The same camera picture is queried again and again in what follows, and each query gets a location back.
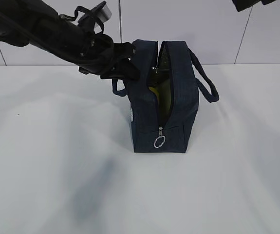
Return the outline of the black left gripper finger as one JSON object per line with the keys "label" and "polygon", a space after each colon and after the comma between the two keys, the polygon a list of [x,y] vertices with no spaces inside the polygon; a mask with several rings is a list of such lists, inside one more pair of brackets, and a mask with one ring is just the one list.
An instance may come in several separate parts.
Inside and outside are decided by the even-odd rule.
{"label": "black left gripper finger", "polygon": [[118,79],[125,80],[127,77],[120,71],[108,71],[100,76],[101,79]]}
{"label": "black left gripper finger", "polygon": [[140,78],[140,71],[128,58],[120,60],[120,71],[126,80],[139,80]]}

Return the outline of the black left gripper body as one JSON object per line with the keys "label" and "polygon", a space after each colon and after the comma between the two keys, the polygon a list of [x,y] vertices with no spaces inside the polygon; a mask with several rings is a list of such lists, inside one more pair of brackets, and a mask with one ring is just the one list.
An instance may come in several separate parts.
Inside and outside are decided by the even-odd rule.
{"label": "black left gripper body", "polygon": [[115,43],[109,36],[85,37],[80,47],[78,71],[85,75],[120,71],[120,60],[131,60],[136,52],[130,42]]}

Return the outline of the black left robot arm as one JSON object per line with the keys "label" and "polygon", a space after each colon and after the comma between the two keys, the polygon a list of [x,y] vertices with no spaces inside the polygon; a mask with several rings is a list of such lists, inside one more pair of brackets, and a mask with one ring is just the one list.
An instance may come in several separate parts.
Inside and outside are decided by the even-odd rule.
{"label": "black left robot arm", "polygon": [[140,71],[131,62],[135,46],[104,34],[111,16],[105,1],[91,10],[77,6],[68,16],[42,0],[0,0],[0,41],[16,47],[32,44],[77,65],[83,74],[138,80]]}

